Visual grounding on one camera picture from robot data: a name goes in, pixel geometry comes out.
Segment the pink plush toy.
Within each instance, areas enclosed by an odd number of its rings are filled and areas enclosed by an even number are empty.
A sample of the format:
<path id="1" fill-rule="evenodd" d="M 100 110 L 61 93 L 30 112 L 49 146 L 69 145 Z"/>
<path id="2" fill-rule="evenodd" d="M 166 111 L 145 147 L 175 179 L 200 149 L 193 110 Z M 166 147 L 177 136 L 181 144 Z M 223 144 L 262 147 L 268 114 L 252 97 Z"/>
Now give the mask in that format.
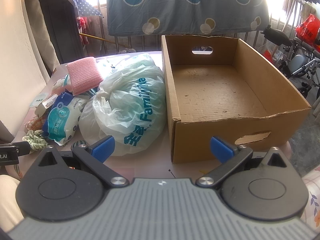
<path id="1" fill-rule="evenodd" d="M 56 81 L 52 88 L 52 94 L 60 95 L 64 92 L 72 92 L 73 87 L 71 84 L 70 76 L 67 74 L 65 77 Z"/>

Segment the green striped ball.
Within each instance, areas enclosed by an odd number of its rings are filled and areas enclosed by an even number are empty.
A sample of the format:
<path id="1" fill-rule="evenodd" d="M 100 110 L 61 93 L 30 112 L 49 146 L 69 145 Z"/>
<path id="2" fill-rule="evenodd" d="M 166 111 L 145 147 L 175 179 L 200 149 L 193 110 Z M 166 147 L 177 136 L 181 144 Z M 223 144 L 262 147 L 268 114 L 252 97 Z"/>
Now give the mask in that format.
<path id="1" fill-rule="evenodd" d="M 80 146 L 80 145 L 85 145 L 85 146 L 87 146 L 88 144 L 87 144 L 87 142 L 86 142 L 85 140 L 78 140 L 78 141 L 74 142 L 74 143 L 71 145 L 71 150 L 72 150 L 73 148 L 75 148 L 76 146 Z"/>

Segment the white FamilyMart plastic bag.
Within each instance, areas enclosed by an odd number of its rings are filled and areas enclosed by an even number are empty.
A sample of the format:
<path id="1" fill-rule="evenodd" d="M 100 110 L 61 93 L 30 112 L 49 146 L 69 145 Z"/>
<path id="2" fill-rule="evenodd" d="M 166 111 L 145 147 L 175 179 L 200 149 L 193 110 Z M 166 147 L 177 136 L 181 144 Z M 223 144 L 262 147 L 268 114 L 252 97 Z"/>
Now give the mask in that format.
<path id="1" fill-rule="evenodd" d="M 115 156 L 146 150 L 167 122 L 164 75 L 147 53 L 130 57 L 99 84 L 79 120 L 90 145 L 107 135 L 115 139 Z"/>

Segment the orange striped sock bundle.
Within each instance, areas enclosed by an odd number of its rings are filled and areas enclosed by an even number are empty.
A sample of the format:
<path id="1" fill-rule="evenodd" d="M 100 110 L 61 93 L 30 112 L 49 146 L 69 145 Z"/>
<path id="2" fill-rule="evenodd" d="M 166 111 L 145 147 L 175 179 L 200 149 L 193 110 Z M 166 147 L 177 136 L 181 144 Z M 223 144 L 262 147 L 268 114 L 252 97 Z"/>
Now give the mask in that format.
<path id="1" fill-rule="evenodd" d="M 36 130 L 41 130 L 44 123 L 46 122 L 47 118 L 42 116 L 40 118 L 38 117 L 33 117 L 30 119 L 28 122 L 25 123 L 24 125 L 24 131 L 27 133 L 28 131 L 36 131 Z"/>

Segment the navy polka dot cloth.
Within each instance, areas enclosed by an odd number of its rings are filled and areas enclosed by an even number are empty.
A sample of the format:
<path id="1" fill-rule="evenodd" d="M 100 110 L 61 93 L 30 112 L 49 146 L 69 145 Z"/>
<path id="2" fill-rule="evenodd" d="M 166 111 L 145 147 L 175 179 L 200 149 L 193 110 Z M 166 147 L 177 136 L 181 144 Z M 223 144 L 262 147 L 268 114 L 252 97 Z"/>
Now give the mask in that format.
<path id="1" fill-rule="evenodd" d="M 76 17 L 98 16 L 103 17 L 102 13 L 89 4 L 86 0 L 72 0 Z"/>

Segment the pink knitted cloth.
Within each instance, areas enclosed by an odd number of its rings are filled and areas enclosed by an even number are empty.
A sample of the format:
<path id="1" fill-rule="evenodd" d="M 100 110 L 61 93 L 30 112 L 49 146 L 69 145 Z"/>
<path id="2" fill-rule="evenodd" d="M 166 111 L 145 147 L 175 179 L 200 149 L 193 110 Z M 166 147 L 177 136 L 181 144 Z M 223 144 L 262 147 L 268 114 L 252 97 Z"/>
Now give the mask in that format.
<path id="1" fill-rule="evenodd" d="M 67 64 L 74 96 L 99 86 L 103 81 L 94 57 L 85 57 Z"/>

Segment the yellow broom stick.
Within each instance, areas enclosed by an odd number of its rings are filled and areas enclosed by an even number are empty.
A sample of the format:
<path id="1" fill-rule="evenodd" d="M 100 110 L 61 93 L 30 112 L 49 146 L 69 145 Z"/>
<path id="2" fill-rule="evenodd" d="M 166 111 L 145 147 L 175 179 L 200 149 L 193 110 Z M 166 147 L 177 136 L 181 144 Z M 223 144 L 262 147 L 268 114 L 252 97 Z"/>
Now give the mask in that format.
<path id="1" fill-rule="evenodd" d="M 99 41 L 104 41 L 104 42 L 107 42 L 107 43 L 119 45 L 121 47 L 127 47 L 127 45 L 125 45 L 125 44 L 121 44 L 121 43 L 116 42 L 116 41 L 110 41 L 110 40 L 107 40 L 107 39 L 101 38 L 101 37 L 97 37 L 97 36 L 93 36 L 93 35 L 89 35 L 89 34 L 85 34 L 85 33 L 79 33 L 79 35 L 83 36 L 83 37 L 93 38 L 93 39 L 96 39 L 96 40 L 99 40 Z"/>

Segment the wheelchair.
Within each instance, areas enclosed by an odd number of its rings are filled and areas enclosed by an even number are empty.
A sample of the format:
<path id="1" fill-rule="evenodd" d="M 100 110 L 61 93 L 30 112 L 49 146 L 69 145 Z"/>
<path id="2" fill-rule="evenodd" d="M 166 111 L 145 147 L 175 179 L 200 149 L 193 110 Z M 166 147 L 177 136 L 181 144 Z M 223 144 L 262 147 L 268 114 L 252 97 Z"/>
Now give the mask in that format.
<path id="1" fill-rule="evenodd" d="M 285 77 L 303 77 L 307 81 L 302 82 L 298 91 L 305 98 L 310 90 L 319 88 L 319 52 L 306 42 L 295 37 L 293 39 L 281 30 L 273 29 L 269 24 L 262 32 L 264 38 L 277 46 L 283 46 L 284 54 L 278 69 Z"/>

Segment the blue circle pattern bedsheet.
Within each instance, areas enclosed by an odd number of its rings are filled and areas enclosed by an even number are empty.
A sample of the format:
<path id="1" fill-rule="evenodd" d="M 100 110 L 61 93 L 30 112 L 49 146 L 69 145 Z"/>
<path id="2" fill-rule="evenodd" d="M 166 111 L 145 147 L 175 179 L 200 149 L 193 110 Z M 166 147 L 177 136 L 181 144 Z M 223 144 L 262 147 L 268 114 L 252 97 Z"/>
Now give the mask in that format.
<path id="1" fill-rule="evenodd" d="M 107 0 L 111 36 L 212 36 L 264 30 L 265 0 Z"/>

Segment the gold tissue pack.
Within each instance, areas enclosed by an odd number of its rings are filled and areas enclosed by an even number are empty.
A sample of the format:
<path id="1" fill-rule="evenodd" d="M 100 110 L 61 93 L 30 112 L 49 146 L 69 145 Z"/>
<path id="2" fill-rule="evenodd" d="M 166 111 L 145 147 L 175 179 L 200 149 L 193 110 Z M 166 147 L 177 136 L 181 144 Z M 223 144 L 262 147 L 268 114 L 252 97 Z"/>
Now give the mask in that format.
<path id="1" fill-rule="evenodd" d="M 54 104 L 57 99 L 57 94 L 52 94 L 48 98 L 44 99 L 35 109 L 35 115 L 40 118 L 42 117 L 50 107 Z"/>

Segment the green scrunchie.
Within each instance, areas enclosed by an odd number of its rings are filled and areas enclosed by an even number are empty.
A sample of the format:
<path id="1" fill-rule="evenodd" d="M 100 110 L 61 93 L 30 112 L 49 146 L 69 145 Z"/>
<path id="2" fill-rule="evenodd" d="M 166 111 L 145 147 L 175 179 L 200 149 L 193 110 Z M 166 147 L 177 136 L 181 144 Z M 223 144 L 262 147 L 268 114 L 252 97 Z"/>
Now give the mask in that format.
<path id="1" fill-rule="evenodd" d="M 43 130 L 41 129 L 35 131 L 29 130 L 26 135 L 22 137 L 22 141 L 28 142 L 31 152 L 43 150 L 48 146 L 48 142 L 43 136 Z"/>

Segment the black cabinet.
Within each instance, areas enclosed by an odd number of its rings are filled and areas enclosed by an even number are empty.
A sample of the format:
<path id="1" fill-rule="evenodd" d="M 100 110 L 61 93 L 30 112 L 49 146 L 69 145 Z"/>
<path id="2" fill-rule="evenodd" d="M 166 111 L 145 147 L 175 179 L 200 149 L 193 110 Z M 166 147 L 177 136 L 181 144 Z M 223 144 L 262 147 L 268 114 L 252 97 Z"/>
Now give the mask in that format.
<path id="1" fill-rule="evenodd" d="M 74 7 L 68 0 L 39 0 L 50 41 L 60 63 L 84 57 Z"/>

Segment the blue white wet wipes pack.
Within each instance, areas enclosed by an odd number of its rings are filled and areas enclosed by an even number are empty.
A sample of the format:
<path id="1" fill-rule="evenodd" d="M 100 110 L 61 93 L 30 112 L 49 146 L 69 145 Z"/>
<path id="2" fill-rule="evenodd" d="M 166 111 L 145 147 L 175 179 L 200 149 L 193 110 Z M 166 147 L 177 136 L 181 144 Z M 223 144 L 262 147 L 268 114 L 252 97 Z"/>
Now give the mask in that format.
<path id="1" fill-rule="evenodd" d="M 78 128 L 81 113 L 88 100 L 87 95 L 73 96 L 67 92 L 60 94 L 42 127 L 43 136 L 59 146 L 69 142 Z"/>

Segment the brown cardboard box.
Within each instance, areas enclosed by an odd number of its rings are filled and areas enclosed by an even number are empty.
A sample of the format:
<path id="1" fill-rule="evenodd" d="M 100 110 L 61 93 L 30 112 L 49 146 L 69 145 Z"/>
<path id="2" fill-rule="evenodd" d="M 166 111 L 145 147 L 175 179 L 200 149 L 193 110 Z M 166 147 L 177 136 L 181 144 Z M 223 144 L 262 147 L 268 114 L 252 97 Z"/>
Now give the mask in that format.
<path id="1" fill-rule="evenodd" d="M 285 144 L 310 104 L 296 87 L 239 38 L 162 36 L 171 160 L 213 159 L 210 140 L 255 151 Z"/>

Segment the red plastic bag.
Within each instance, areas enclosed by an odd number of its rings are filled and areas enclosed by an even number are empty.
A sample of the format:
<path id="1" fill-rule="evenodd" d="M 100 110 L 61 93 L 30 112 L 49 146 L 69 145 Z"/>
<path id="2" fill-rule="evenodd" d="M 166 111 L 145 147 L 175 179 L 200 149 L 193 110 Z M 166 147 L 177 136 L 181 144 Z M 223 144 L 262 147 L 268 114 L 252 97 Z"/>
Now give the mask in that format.
<path id="1" fill-rule="evenodd" d="M 307 19 L 296 28 L 298 38 L 308 44 L 314 44 L 320 26 L 319 19 L 310 14 Z"/>

